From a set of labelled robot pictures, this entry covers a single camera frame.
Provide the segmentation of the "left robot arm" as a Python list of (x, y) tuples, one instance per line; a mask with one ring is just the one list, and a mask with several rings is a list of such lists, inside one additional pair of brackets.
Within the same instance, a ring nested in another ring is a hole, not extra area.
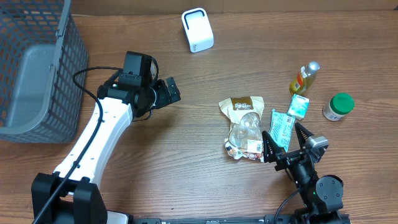
[(159, 78), (150, 55), (128, 51), (122, 68), (93, 94), (93, 114), (68, 156), (52, 174), (39, 173), (32, 186), (34, 223), (133, 223), (128, 213), (108, 210), (100, 182), (122, 133), (133, 122), (148, 120), (152, 112), (181, 99), (172, 77)]

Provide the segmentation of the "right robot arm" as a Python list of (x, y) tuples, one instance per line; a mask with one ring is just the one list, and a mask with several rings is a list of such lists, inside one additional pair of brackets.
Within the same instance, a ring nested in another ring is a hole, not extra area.
[[(340, 215), (343, 208), (343, 181), (335, 175), (319, 177), (315, 164), (320, 162), (328, 148), (328, 140), (305, 129), (300, 123), (294, 125), (300, 148), (285, 152), (267, 131), (262, 132), (264, 161), (275, 163), (275, 170), (284, 170), (296, 186), (273, 215), (266, 215), (268, 223), (349, 223), (348, 215)], [(287, 202), (300, 195), (304, 207), (291, 215), (281, 215)]]

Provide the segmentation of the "teal tissue pack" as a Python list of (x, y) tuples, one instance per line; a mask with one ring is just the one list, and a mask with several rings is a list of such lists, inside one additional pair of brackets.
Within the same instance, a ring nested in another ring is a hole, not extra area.
[(272, 110), (269, 134), (279, 147), (284, 148), (285, 152), (289, 151), (294, 123), (294, 117), (277, 112), (275, 109)]

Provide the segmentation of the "clear bottle with silver cap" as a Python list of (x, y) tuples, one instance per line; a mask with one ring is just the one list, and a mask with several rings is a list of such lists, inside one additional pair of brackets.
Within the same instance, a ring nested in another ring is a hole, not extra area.
[(311, 61), (308, 64), (302, 66), (300, 71), (290, 82), (290, 94), (303, 96), (305, 92), (310, 88), (312, 83), (315, 81), (319, 69), (320, 65), (316, 61)]

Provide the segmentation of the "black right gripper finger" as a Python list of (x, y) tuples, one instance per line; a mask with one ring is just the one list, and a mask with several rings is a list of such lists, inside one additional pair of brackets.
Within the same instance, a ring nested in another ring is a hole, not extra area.
[(283, 155), (285, 149), (278, 146), (267, 131), (262, 132), (262, 140), (264, 145), (264, 162), (276, 162), (279, 156)]
[(305, 146), (305, 143), (307, 142), (307, 139), (310, 136), (313, 136), (313, 133), (307, 130), (299, 122), (296, 122), (294, 127), (295, 127), (295, 132), (297, 134), (299, 145), (301, 148), (303, 148)]

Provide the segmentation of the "green lid jar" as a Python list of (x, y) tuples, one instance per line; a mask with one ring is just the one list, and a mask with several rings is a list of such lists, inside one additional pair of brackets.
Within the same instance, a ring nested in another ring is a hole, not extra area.
[(347, 93), (338, 93), (327, 102), (323, 115), (330, 121), (339, 121), (354, 109), (354, 99)]

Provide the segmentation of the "brown snack packet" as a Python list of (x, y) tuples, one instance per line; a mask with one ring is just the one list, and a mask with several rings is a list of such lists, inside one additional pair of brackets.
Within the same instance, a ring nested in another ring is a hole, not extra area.
[(261, 96), (227, 98), (218, 103), (221, 112), (230, 120), (226, 148), (233, 157), (262, 154), (261, 118), (264, 100)]

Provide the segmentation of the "small Kleenex tissue pack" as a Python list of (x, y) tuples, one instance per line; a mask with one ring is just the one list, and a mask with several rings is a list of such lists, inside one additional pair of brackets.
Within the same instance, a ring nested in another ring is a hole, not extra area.
[(308, 98), (293, 94), (287, 114), (295, 119), (303, 120), (308, 110), (309, 102)]

